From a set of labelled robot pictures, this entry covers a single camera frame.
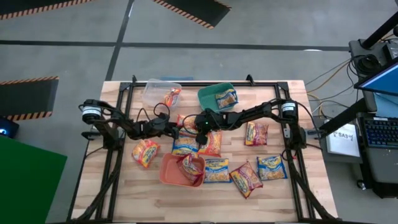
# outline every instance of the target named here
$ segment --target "gray floor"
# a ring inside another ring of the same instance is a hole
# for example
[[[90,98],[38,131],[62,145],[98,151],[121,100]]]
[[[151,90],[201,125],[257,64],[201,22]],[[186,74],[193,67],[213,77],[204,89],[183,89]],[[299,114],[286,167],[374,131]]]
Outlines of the gray floor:
[[[136,0],[124,41],[346,47],[349,40],[366,38],[397,10],[394,0],[222,1],[233,10],[215,29],[207,30],[150,0]],[[0,40],[114,42],[127,2],[96,0],[0,21]],[[77,105],[99,96],[112,53],[112,47],[0,45],[0,81],[60,76],[53,116],[19,122],[20,141],[68,156],[47,222],[66,219],[86,147],[80,133],[88,129]],[[133,74],[139,80],[164,76],[242,80],[251,74],[257,80],[309,81],[347,58],[348,52],[122,48],[113,80],[130,80]],[[349,79],[341,72],[314,94],[323,98],[348,86]],[[350,105],[355,98],[356,92],[350,90],[333,100]],[[325,104],[329,116],[343,110]],[[327,162],[326,168],[339,217],[396,223],[397,200],[382,200],[357,189],[350,165]]]

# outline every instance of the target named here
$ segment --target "transparent bin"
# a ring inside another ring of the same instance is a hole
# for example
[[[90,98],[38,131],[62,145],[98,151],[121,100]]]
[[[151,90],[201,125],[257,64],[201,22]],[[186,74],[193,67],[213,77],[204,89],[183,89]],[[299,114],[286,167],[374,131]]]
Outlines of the transparent bin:
[[[144,88],[142,102],[149,106],[156,106],[158,103],[164,103],[164,97],[166,94],[169,94],[173,88],[181,89],[181,85],[151,78]],[[170,108],[177,107],[179,101],[180,95],[177,96],[177,99],[174,101],[175,103],[173,102]]]

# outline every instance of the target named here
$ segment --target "wooden table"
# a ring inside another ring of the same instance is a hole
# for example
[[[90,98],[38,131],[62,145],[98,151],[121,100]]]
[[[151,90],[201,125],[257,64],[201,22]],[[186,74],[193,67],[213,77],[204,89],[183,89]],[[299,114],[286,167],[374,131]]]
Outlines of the wooden table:
[[[303,81],[287,81],[293,100],[309,107]],[[120,82],[104,82],[101,100],[116,106]],[[199,87],[184,87],[180,106],[172,111],[171,121],[177,114],[195,114],[201,111],[197,100]],[[154,118],[152,108],[141,100],[143,88],[134,88],[130,118],[135,119],[140,108],[144,107],[150,118]],[[235,111],[248,109],[262,102],[275,98],[270,87],[236,87],[239,104]],[[299,108],[300,125],[305,129],[313,128],[309,115]],[[249,160],[256,168],[255,159],[276,156],[284,150],[282,130],[279,123],[262,118],[257,122],[268,124],[268,145],[247,147],[243,145],[246,125],[234,131],[223,131],[222,158],[229,159],[229,170],[233,170]],[[292,186],[289,179],[264,182],[262,189],[256,189],[248,199],[244,199],[234,183],[203,184],[197,189],[165,185],[159,181],[159,167],[164,154],[171,152],[173,139],[168,137],[153,138],[161,147],[157,157],[148,169],[131,158],[131,151],[137,141],[126,140],[123,163],[119,180],[118,195],[114,211],[114,221],[121,222],[274,222],[295,221]],[[318,145],[314,140],[308,141]],[[88,146],[88,153],[102,146],[102,140],[95,140]],[[98,151],[86,159],[80,185],[73,209],[72,218],[81,215],[98,193],[103,175],[106,150]],[[305,168],[312,192],[320,203],[337,217],[335,203],[331,194],[322,152],[314,147],[303,150]],[[305,197],[300,190],[304,215],[308,217]],[[104,210],[108,210],[107,199]]]

